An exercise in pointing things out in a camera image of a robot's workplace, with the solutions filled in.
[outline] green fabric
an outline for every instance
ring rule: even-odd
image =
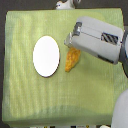
[[[128,87],[121,64],[82,52],[65,72],[67,34],[80,16],[90,16],[123,29],[120,9],[9,11],[5,26],[5,75],[2,118],[10,126],[111,124],[114,104]],[[37,40],[52,36],[61,59],[56,73],[41,77],[33,65]]]

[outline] white plate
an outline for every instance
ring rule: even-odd
[[[41,37],[33,51],[33,63],[36,71],[43,77],[55,73],[60,61],[59,47],[50,36]]]

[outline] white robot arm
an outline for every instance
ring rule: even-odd
[[[67,0],[65,3],[59,1],[56,4],[56,9],[58,10],[75,9],[80,4],[80,2],[81,0]]]

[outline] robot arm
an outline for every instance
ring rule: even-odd
[[[80,3],[81,3],[81,0],[67,0],[65,3],[62,3],[61,1],[59,1],[56,4],[56,9],[57,10],[75,9]]]
[[[80,17],[64,44],[112,64],[117,64],[120,61],[126,76],[128,76],[127,35],[128,32],[124,32],[114,25],[91,17]]]

